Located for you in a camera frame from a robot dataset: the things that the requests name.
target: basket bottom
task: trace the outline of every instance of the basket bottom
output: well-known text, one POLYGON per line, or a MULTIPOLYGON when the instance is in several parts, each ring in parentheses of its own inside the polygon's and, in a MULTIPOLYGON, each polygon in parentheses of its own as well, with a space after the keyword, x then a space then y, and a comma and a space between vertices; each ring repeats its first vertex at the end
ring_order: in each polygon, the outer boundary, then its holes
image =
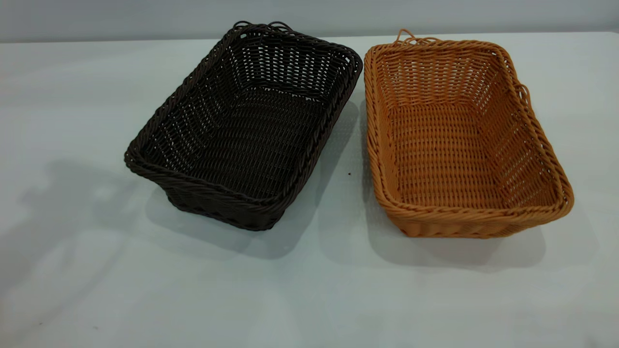
POLYGON ((184 212, 211 217, 215 220, 225 222, 232 226, 243 228, 250 231, 263 231, 271 229, 283 216, 282 211, 276 215, 261 215, 250 212, 236 212, 233 209, 226 211, 219 204, 209 207, 194 206, 190 207, 182 200, 176 200, 168 194, 168 200, 173 206, 184 212))
POLYGON ((505 208, 467 105, 391 110, 400 199, 420 206, 505 208))
POLYGON ((414 238, 501 238, 524 230, 521 225, 398 224, 400 231, 414 238))
POLYGON ((323 119, 324 105, 316 100, 248 89, 207 141, 191 176, 256 199, 277 196, 323 119))

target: dark brown basket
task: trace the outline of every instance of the dark brown basket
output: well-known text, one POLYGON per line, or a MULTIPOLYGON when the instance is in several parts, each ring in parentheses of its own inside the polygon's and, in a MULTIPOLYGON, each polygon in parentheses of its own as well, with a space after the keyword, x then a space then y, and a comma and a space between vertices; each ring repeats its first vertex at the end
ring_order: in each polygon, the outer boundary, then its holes
POLYGON ((274 22, 239 22, 125 153, 182 211, 248 230, 281 218, 309 178, 362 62, 274 22))

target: wicker basket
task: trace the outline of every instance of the wicker basket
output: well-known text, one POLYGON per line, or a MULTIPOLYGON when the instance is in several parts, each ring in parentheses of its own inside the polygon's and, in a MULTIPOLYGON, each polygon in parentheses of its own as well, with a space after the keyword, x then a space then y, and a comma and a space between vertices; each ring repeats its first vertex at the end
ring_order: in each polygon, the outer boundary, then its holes
POLYGON ((271 228, 310 176, 361 73, 350 48, 239 22, 125 153, 182 211, 271 228))
POLYGON ((400 35, 365 56, 368 152, 389 218, 410 237, 493 238, 566 215, 572 189, 507 52, 400 35))

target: woven basket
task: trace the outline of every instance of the woven basket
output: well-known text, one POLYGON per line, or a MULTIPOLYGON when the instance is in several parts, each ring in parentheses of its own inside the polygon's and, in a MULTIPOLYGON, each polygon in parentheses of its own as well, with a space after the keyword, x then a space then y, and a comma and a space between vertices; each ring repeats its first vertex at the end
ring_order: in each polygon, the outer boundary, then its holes
POLYGON ((566 215, 572 189, 507 52, 400 35, 365 56, 368 153, 389 218, 410 237, 493 238, 566 215))
POLYGON ((271 228, 310 176, 361 73, 350 48, 239 22, 125 153, 182 211, 271 228))

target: basket handle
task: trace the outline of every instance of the basket handle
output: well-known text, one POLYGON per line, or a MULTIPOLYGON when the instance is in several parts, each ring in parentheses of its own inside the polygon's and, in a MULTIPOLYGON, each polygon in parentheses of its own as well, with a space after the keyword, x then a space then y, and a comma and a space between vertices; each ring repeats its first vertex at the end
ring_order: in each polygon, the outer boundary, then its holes
POLYGON ((283 32, 290 32, 290 33, 294 33, 295 32, 294 30, 292 30, 292 28, 290 28, 288 26, 288 24, 286 24, 284 22, 280 22, 279 20, 276 20, 275 22, 269 23, 268 26, 270 26, 271 28, 273 28, 275 30, 281 30, 283 32))
POLYGON ((411 33, 410 31, 408 31, 408 29, 402 28, 402 29, 400 29, 400 31, 397 33, 397 38, 396 38, 396 40, 394 41, 394 44, 399 44, 399 43, 402 43, 402 44, 407 44, 407 43, 412 43, 413 41, 414 41, 416 44, 421 45, 421 44, 431 43, 431 42, 440 41, 440 40, 439 40, 439 39, 437 39, 437 38, 433 38, 433 37, 418 38, 418 37, 415 37, 415 35, 413 35, 413 33, 411 33), (402 36, 402 33, 407 33, 407 34, 409 34, 409 35, 410 35, 410 37, 409 37, 409 38, 406 38, 404 41, 402 41, 402 40, 400 40, 400 37, 402 36))

